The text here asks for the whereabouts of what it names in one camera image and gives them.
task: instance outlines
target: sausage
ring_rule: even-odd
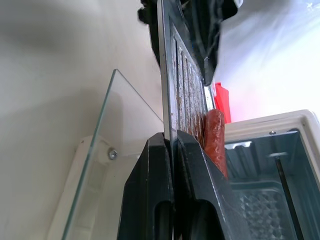
[[[210,110],[204,119],[204,152],[228,178],[225,152],[225,116],[218,109]]]

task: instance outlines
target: white wall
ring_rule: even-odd
[[[220,43],[215,80],[229,90],[233,121],[320,116],[320,0],[244,0]]]
[[[114,68],[162,118],[160,71],[140,7],[139,0],[0,1],[1,240],[45,239]]]

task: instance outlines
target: glass panel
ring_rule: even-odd
[[[115,69],[94,131],[63,240],[117,239],[125,182],[159,116]]]

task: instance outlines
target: glass edge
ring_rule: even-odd
[[[87,170],[87,167],[89,165],[89,161],[90,161],[91,156],[92,156],[92,151],[93,151],[94,144],[96,142],[97,133],[98,133],[99,128],[100,128],[100,123],[101,123],[103,115],[105,113],[105,106],[106,106],[107,98],[108,98],[110,89],[112,87],[112,84],[113,84],[113,81],[114,81],[114,78],[115,78],[115,75],[116,75],[117,72],[119,72],[122,75],[122,73],[118,69],[114,69],[113,72],[112,72],[110,83],[109,83],[108,89],[106,91],[106,94],[105,94],[105,97],[104,97],[104,100],[103,100],[103,103],[102,103],[102,108],[101,108],[101,111],[100,111],[100,114],[99,114],[99,117],[98,117],[97,124],[95,126],[95,130],[93,132],[93,136],[92,136],[92,140],[91,140],[90,147],[89,147],[89,150],[88,150],[88,154],[87,154],[87,156],[85,158],[85,161],[84,161],[84,165],[83,165],[83,168],[82,168],[82,171],[81,171],[80,179],[79,179],[79,182],[78,182],[78,185],[77,185],[74,197],[73,197],[72,205],[71,205],[71,208],[70,208],[70,212],[69,212],[69,215],[68,215],[64,230],[63,230],[63,234],[62,234],[61,240],[66,240],[67,239],[67,236],[68,236],[68,233],[69,233],[69,228],[71,227],[71,223],[72,223],[72,220],[73,220],[75,209],[76,209],[76,206],[77,206],[77,203],[78,203],[78,199],[79,199],[81,190],[83,188],[83,181],[84,181],[84,178],[85,178],[85,175],[86,175],[86,172],[87,172],[86,170]]]
[[[164,123],[164,121],[161,119],[161,117],[158,116],[158,114],[152,109],[152,107],[145,101],[145,99],[140,95],[140,93],[134,88],[134,86],[127,80],[127,78],[120,72],[117,68],[113,70],[115,72],[118,72],[124,79],[125,81],[130,85],[130,87],[135,91],[136,94],[144,101],[144,103],[151,109],[151,111],[154,113],[154,115],[157,116],[157,118]]]

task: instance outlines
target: metal screw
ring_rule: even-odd
[[[118,152],[113,148],[113,147],[110,147],[108,149],[108,157],[110,160],[115,160],[118,156]]]

